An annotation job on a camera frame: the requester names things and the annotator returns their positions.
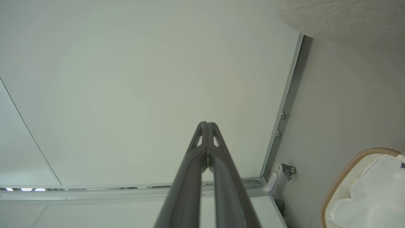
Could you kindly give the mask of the light grey fabric sofa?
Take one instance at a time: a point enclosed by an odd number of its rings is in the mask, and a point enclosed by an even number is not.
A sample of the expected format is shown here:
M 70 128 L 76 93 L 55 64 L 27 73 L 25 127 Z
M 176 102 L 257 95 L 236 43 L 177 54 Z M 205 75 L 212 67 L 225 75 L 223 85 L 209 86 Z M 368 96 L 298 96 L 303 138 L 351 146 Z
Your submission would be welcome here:
M 405 45 L 405 0 L 274 0 L 282 20 L 315 39 Z

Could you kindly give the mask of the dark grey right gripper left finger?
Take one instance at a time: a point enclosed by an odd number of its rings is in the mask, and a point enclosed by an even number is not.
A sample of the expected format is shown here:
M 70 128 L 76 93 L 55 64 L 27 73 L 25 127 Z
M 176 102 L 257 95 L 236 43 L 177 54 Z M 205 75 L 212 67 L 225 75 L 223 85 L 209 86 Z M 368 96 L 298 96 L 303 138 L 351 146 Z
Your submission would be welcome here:
M 202 173 L 208 167 L 207 125 L 198 124 L 154 228 L 199 228 Z

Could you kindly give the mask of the white cloth basket liner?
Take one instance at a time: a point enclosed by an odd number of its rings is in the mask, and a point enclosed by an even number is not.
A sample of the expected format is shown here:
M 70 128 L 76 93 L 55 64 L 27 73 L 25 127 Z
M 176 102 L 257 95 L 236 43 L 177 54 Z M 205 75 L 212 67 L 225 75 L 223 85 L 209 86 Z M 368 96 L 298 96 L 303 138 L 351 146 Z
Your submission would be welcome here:
M 328 228 L 405 228 L 405 163 L 373 154 L 346 176 L 327 207 Z

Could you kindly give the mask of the curved grey frame foot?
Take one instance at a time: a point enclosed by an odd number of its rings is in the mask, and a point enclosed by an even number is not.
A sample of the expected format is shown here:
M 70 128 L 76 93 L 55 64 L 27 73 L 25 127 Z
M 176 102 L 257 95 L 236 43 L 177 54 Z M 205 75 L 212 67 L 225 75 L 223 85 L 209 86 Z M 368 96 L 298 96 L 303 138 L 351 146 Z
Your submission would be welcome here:
M 280 163 L 277 163 L 270 175 L 267 184 L 256 189 L 246 189 L 248 196 L 250 198 L 261 196 L 272 196 L 275 193 L 277 185 L 283 175 L 284 175 L 283 167 Z

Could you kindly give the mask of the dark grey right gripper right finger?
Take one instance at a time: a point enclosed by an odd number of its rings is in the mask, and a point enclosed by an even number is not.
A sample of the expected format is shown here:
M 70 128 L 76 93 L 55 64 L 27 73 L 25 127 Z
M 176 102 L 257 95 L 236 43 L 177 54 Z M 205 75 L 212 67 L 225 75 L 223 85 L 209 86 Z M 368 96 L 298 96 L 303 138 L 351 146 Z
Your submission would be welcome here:
M 261 228 L 217 124 L 208 123 L 209 166 L 214 174 L 217 228 Z

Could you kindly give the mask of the small metal caster wheel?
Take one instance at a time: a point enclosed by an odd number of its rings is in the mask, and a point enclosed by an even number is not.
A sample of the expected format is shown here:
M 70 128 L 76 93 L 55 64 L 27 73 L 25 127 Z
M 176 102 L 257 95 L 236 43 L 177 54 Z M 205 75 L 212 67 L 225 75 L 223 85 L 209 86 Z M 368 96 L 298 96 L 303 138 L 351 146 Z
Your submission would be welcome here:
M 292 179 L 292 175 L 296 173 L 296 169 L 293 166 L 282 164 L 282 172 L 286 179 L 290 181 Z

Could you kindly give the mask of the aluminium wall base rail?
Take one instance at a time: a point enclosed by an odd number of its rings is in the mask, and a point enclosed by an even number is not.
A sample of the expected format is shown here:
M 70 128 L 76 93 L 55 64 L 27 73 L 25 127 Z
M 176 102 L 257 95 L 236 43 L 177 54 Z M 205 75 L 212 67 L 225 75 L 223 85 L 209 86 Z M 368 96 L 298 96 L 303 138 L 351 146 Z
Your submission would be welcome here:
M 274 129 L 268 144 L 266 157 L 262 166 L 261 178 L 267 183 L 270 179 L 272 167 L 275 163 L 279 146 L 283 140 L 287 123 L 290 119 L 292 108 L 297 96 L 298 88 L 308 60 L 308 54 L 313 38 L 303 34 L 298 35 L 293 61 L 288 74 L 287 84 L 283 90 L 282 101 L 278 105 L 278 111 Z

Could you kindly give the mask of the wicker rimmed laundry basket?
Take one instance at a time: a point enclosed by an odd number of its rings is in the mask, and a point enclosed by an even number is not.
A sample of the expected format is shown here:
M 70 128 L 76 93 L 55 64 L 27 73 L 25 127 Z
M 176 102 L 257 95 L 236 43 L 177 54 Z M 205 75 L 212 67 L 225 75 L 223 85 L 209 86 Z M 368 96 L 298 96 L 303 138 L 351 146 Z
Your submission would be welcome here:
M 327 207 L 329 203 L 331 202 L 333 196 L 335 195 L 336 191 L 340 187 L 340 185 L 343 183 L 344 179 L 346 178 L 347 175 L 352 172 L 354 167 L 362 161 L 367 156 L 373 155 L 373 154 L 383 154 L 383 155 L 390 155 L 393 157 L 398 157 L 401 159 L 401 162 L 405 163 L 405 154 L 401 153 L 396 150 L 388 149 L 388 148 L 371 148 L 371 149 L 366 149 L 359 154 L 357 154 L 349 163 L 346 165 L 346 167 L 342 170 L 340 175 L 336 178 L 335 182 L 332 184 L 330 187 L 326 197 L 324 198 L 323 203 L 321 204 L 320 208 L 320 221 L 321 221 L 321 227 L 322 228 L 328 228 L 327 221 L 326 221 L 326 212 L 327 212 Z

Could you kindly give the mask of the aluminium partition frame rail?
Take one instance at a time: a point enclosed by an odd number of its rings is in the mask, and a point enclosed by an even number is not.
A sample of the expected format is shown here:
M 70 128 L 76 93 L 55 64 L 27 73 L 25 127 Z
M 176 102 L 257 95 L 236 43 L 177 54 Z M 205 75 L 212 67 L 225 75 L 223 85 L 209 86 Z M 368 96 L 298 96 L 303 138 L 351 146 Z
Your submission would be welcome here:
M 260 180 L 242 179 L 244 189 L 264 186 Z M 106 187 L 106 188 L 0 188 L 0 200 L 95 200 L 111 198 L 166 197 L 170 185 Z M 214 196 L 213 182 L 203 183 L 201 195 Z

